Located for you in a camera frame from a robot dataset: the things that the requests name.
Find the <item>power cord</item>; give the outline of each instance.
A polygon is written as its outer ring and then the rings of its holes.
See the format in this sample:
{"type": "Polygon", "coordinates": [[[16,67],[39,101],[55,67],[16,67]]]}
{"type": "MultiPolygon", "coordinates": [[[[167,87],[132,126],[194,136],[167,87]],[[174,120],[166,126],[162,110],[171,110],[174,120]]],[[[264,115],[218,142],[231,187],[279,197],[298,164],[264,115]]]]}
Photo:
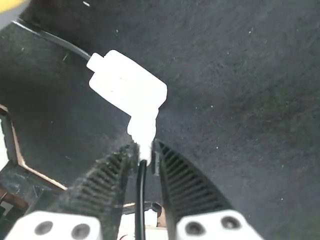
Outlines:
{"type": "Polygon", "coordinates": [[[145,185],[146,185],[147,161],[139,163],[136,179],[136,203],[135,203],[135,239],[146,240],[145,230],[145,185]]]}
{"type": "Polygon", "coordinates": [[[55,36],[47,31],[42,30],[41,28],[34,26],[30,23],[27,23],[26,21],[22,20],[21,18],[17,18],[16,20],[12,21],[15,25],[45,39],[48,40],[50,42],[53,42],[55,44],[60,45],[63,48],[66,48],[72,52],[74,52],[75,54],[80,55],[81,57],[83,57],[85,60],[89,60],[91,58],[91,55],[88,54],[86,51],[82,50],[81,48],[73,45],[72,43],[58,37],[55,36]]]}

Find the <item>black wire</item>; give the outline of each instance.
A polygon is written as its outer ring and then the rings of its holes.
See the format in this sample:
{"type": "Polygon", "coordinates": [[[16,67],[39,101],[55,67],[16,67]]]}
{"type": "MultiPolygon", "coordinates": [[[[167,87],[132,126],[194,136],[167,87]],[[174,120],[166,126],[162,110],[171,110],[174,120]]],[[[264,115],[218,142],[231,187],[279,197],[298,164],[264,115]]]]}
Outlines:
{"type": "Polygon", "coordinates": [[[2,197],[0,198],[0,203],[2,203],[2,201],[5,199],[5,197],[7,196],[8,192],[6,191],[2,197]]]}
{"type": "Polygon", "coordinates": [[[145,183],[146,183],[147,161],[139,163],[136,179],[136,203],[135,203],[135,239],[145,240],[145,183]]]}
{"type": "Polygon", "coordinates": [[[27,30],[27,31],[29,31],[29,32],[31,32],[31,33],[33,33],[33,34],[35,34],[35,35],[37,35],[37,36],[39,36],[39,37],[41,37],[43,39],[45,39],[45,40],[48,40],[48,41],[53,42],[55,44],[58,44],[61,47],[66,48],[66,49],[68,49],[68,50],[80,55],[81,57],[83,57],[87,61],[91,57],[86,51],[82,50],[81,48],[73,45],[72,43],[70,43],[70,42],[68,42],[68,41],[66,41],[66,40],[64,40],[64,39],[62,39],[62,38],[60,38],[58,36],[55,36],[55,35],[47,32],[47,31],[44,31],[44,30],[42,30],[41,28],[39,28],[37,26],[29,24],[29,23],[27,23],[26,21],[22,20],[19,17],[16,20],[12,21],[12,22],[15,25],[17,25],[17,26],[19,26],[19,27],[21,27],[21,28],[23,28],[23,29],[25,29],[25,30],[27,30]]]}

